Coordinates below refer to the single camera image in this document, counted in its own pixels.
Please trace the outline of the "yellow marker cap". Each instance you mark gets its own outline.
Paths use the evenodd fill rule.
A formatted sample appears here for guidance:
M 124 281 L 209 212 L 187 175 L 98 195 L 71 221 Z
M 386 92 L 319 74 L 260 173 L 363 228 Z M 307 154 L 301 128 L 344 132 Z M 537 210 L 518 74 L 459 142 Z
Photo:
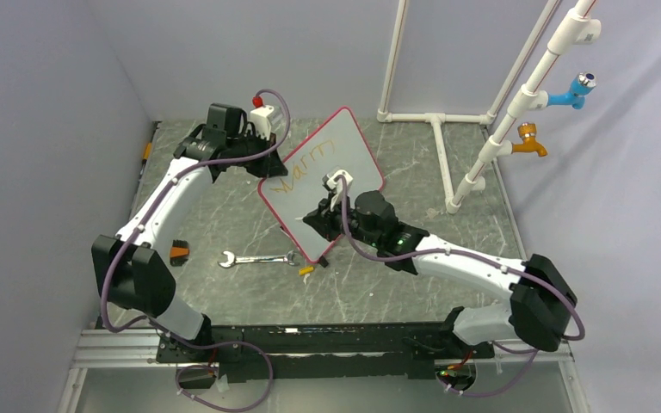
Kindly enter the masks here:
M 307 266 L 307 267 L 301 268 L 299 270 L 298 274 L 299 274 L 299 276 L 306 276 L 306 275 L 311 274 L 314 270 L 315 270 L 315 268 L 313 266 Z

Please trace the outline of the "whiteboard with red rim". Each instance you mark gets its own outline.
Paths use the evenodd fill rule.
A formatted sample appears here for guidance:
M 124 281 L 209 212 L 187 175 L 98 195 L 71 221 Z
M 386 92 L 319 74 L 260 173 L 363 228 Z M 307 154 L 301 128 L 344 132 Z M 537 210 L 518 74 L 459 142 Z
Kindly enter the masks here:
M 339 169 L 346 170 L 352 176 L 351 199 L 363 192 L 383 189 L 385 178 L 348 107 L 339 108 L 283 163 L 288 175 L 261 180 L 258 193 L 297 250 L 307 261 L 316 263 L 335 241 L 321 237 L 302 219 L 327 197 L 324 177 Z

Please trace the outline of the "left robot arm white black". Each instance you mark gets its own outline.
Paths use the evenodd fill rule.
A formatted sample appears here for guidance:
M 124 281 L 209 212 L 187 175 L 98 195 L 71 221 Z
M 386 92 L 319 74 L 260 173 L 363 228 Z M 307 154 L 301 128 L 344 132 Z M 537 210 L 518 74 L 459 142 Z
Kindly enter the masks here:
M 120 332 L 150 320 L 178 336 L 191 361 L 213 349 L 210 318 L 192 308 L 176 290 L 170 252 L 192 205 L 232 166 L 253 176 L 285 176 L 277 149 L 283 138 L 275 124 L 290 122 L 286 104 L 271 106 L 260 96 L 246 112 L 213 103 L 205 122 L 180 140 L 168 169 L 152 194 L 115 235 L 99 236 L 91 247 L 104 327 Z

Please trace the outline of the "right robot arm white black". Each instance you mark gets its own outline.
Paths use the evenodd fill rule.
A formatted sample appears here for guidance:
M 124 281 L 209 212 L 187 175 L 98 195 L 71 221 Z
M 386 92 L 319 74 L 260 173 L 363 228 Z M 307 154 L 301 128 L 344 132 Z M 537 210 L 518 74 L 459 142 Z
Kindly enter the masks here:
M 302 221 L 327 240 L 344 235 L 354 247 L 363 243 L 374 248 L 369 260 L 395 271 L 460 281 L 496 299 L 495 305 L 450 311 L 437 340 L 451 357 L 501 340 L 520 340 L 535 350 L 553 352 L 562 341 L 585 336 L 576 311 L 578 299 L 545 256 L 510 259 L 457 246 L 401 221 L 378 191 L 362 193 L 354 201 L 331 194 Z

